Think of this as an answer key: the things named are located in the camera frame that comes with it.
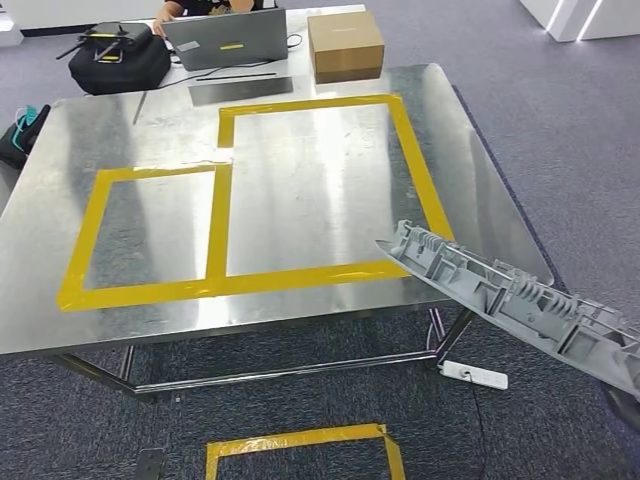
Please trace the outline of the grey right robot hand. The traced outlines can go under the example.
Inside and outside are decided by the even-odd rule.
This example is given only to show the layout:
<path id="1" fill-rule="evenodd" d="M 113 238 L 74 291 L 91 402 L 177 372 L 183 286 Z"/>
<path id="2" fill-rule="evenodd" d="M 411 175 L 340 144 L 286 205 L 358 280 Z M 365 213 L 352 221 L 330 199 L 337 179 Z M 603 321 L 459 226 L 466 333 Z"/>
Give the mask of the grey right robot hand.
<path id="1" fill-rule="evenodd" d="M 627 426 L 639 433 L 639 401 L 627 392 L 607 383 L 601 383 L 609 408 Z"/>

